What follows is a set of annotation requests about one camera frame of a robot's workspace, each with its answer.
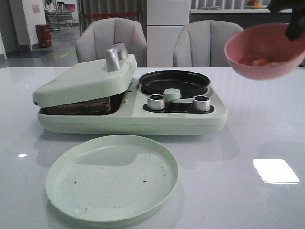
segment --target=gray floor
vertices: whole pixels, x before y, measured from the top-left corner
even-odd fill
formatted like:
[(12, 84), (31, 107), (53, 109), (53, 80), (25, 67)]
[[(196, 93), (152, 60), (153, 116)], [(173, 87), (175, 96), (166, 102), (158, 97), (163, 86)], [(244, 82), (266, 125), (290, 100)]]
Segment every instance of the gray floor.
[(52, 46), (37, 48), (39, 51), (53, 51), (39, 58), (7, 58), (0, 61), (0, 67), (72, 67), (77, 57), (75, 43), (80, 36), (79, 26), (60, 25), (59, 31), (51, 32)]

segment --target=bread slice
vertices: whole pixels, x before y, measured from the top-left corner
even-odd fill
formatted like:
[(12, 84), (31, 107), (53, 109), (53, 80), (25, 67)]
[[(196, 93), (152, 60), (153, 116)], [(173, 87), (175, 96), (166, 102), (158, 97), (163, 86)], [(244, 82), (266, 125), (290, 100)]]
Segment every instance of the bread slice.
[(105, 97), (73, 104), (47, 107), (48, 115), (74, 115), (80, 113), (95, 113), (111, 111), (111, 98)]

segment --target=door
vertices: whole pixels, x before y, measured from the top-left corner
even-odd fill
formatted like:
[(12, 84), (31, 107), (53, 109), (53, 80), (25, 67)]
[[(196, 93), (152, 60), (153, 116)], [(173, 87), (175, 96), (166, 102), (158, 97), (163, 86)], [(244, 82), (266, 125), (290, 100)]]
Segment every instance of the door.
[(6, 53), (18, 50), (9, 0), (0, 0), (0, 30)]

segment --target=white table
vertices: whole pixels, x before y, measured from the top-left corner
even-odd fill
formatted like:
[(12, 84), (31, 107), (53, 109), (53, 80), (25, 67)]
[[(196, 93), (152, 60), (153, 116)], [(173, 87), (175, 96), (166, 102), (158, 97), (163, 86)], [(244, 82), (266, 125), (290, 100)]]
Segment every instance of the white table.
[[(33, 91), (68, 68), (0, 69), (0, 228), (90, 229), (48, 201), (46, 174), (70, 148), (101, 135), (45, 131)], [(135, 76), (156, 69), (137, 69)], [(228, 109), (215, 135), (146, 135), (180, 166), (165, 205), (133, 229), (304, 229), (305, 70), (275, 80), (243, 78), (231, 68), (193, 68), (211, 79)], [(297, 184), (265, 183), (254, 159), (285, 160)]]

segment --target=non-stick pan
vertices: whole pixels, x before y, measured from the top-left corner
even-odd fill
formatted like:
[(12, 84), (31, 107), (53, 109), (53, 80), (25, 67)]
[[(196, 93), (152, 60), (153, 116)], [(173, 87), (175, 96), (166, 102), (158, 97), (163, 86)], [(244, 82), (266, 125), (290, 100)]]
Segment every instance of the non-stick pan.
[(147, 94), (163, 94), (165, 89), (176, 88), (182, 98), (204, 94), (210, 82), (205, 75), (183, 70), (151, 72), (139, 79), (141, 89)]

